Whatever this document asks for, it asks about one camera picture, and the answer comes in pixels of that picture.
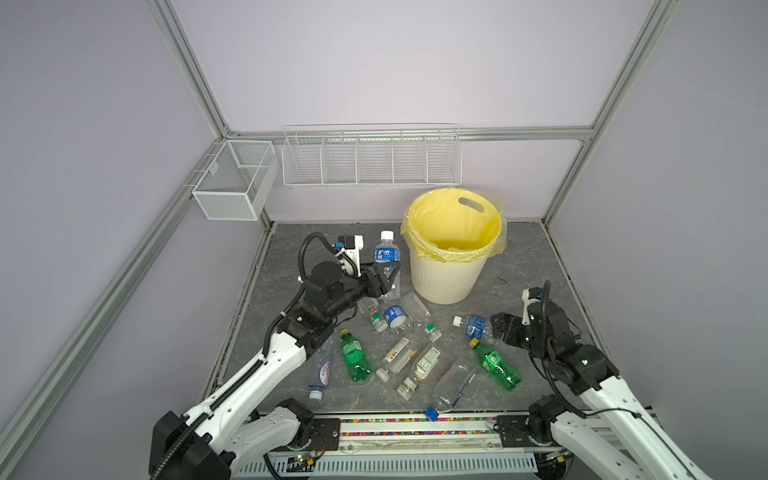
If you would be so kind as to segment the clear bottle purple label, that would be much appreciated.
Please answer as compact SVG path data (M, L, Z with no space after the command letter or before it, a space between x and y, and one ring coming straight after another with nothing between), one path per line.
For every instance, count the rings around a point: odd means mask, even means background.
M315 404L323 400L330 384L333 366L334 339L329 337L312 357L312 370L308 382L308 400Z

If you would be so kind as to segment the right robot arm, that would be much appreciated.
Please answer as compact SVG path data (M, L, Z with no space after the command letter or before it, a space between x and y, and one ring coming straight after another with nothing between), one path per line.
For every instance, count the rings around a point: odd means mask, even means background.
M541 446L557 445L603 479L704 479L706 473L642 406L597 346L581 342L565 311L539 290L521 315L492 316L492 335L539 363L552 392L523 422L504 423Z

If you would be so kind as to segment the crushed clear plastic bottle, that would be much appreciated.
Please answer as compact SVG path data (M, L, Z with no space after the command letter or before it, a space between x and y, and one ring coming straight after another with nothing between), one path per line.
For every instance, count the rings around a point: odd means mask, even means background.
M434 387L433 408L438 413L453 410L475 376L476 368L466 359L455 360Z

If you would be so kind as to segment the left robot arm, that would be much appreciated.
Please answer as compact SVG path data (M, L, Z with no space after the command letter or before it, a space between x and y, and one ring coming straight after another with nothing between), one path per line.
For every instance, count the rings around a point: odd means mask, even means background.
M308 270L305 254L318 239L333 255ZM338 317L365 298L388 293L399 261L357 264L347 251L313 232L298 254L299 288L266 329L261 349L222 387L186 413L166 413L152 432L152 479L228 479L240 467L279 447L312 441L313 412L289 398L251 417L282 380L331 336Z

